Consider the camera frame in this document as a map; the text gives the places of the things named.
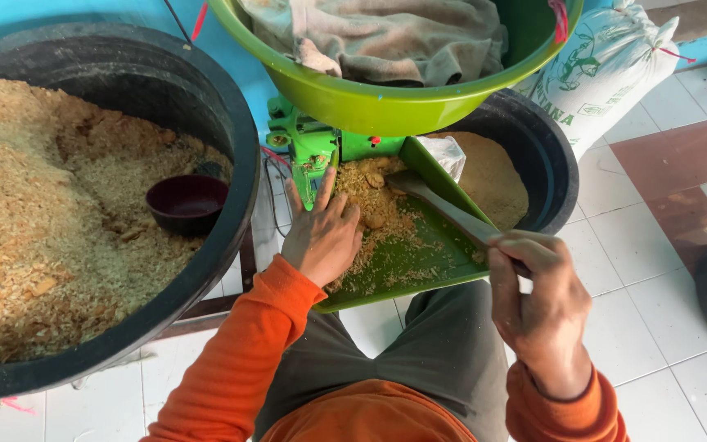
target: tiled floor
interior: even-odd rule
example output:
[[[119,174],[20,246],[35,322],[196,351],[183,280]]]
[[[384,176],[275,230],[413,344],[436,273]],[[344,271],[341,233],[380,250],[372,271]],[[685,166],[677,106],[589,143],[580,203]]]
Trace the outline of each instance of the tiled floor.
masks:
[[[707,442],[707,326],[688,270],[707,244],[707,68],[660,84],[579,166],[579,204],[558,235],[594,296],[585,345],[616,386],[632,440]],[[290,229],[278,175],[271,167],[263,174],[253,215],[260,270],[282,246],[277,227]],[[224,277],[216,294],[241,291],[235,281]],[[351,308],[341,318],[373,357],[403,330],[409,303]],[[135,440],[213,334],[146,345],[138,353],[146,359],[94,374],[80,390],[20,397],[34,415],[0,408],[0,440]]]

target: green plastic basin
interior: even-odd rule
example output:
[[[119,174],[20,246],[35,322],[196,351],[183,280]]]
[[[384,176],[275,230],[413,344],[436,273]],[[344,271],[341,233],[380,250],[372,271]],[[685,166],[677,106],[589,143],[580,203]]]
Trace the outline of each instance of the green plastic basin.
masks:
[[[305,68],[273,50],[250,31],[237,0],[209,0],[222,26],[266,67],[275,87],[316,120],[362,135],[424,134],[461,120],[485,98],[541,68],[563,46],[555,44],[555,14],[547,0],[495,0],[509,35],[505,70],[469,83],[431,88],[374,86]],[[566,0],[570,32],[583,0]]]

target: flat wooden paddle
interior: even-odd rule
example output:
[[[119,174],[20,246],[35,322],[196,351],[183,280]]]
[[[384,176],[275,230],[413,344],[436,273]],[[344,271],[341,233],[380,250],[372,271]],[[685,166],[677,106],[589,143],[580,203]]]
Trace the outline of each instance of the flat wooden paddle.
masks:
[[[487,240],[494,236],[501,235],[501,232],[484,221],[472,216],[441,198],[437,193],[430,190],[421,176],[415,171],[402,171],[389,174],[384,177],[387,184],[393,189],[402,190],[408,195],[415,196],[434,208],[444,216],[450,223],[454,224],[459,231],[468,236],[482,250],[487,250],[489,245]],[[510,258],[515,271],[522,277],[531,278],[531,271],[525,264],[515,258]]]

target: red string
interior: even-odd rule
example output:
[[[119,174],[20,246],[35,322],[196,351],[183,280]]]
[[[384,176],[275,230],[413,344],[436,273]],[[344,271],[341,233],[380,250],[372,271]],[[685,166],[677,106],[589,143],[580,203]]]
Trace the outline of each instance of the red string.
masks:
[[[666,50],[666,49],[663,48],[663,47],[659,48],[659,50],[661,50],[662,52],[664,52],[664,53],[666,53],[666,54],[670,54],[670,55],[672,55],[672,56],[677,56],[677,57],[679,57],[679,58],[682,58],[682,59],[686,60],[688,65],[691,65],[692,63],[694,63],[695,61],[697,61],[697,58],[689,58],[688,56],[683,56],[683,55],[680,55],[680,54],[676,54],[676,53],[674,53],[672,50]]]
[[[201,11],[198,13],[198,18],[196,18],[196,26],[192,28],[192,36],[190,39],[194,42],[198,35],[201,34],[201,28],[203,27],[203,19],[206,18],[206,10],[209,8],[209,4],[204,2],[201,5]]]
[[[555,42],[566,42],[569,38],[569,17],[566,15],[564,0],[547,0],[555,13]]]
[[[18,405],[16,403],[17,399],[18,399],[17,397],[5,397],[4,399],[1,400],[1,402],[2,402],[2,405],[4,405],[5,407],[14,408],[18,411],[23,411],[23,412],[28,413],[30,415],[35,415],[35,416],[37,415],[37,412],[34,411],[32,408],[24,408],[24,407],[21,407],[20,405]]]
[[[267,148],[267,147],[264,147],[264,146],[261,146],[261,150],[262,150],[263,153],[265,153],[266,155],[271,156],[272,158],[274,158],[274,160],[276,160],[276,161],[282,163],[283,165],[285,165],[286,167],[288,167],[288,168],[290,169],[290,164],[289,164],[286,160],[283,160],[282,158],[280,158],[279,155],[277,155],[276,153],[272,152],[271,149],[269,149],[269,148]]]

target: dark red bowl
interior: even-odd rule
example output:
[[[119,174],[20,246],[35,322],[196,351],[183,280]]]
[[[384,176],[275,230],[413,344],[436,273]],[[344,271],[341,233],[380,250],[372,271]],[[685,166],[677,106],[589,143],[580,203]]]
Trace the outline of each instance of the dark red bowl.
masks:
[[[203,175],[166,178],[146,193],[146,205],[157,225],[172,234],[209,235],[222,212],[228,186]]]

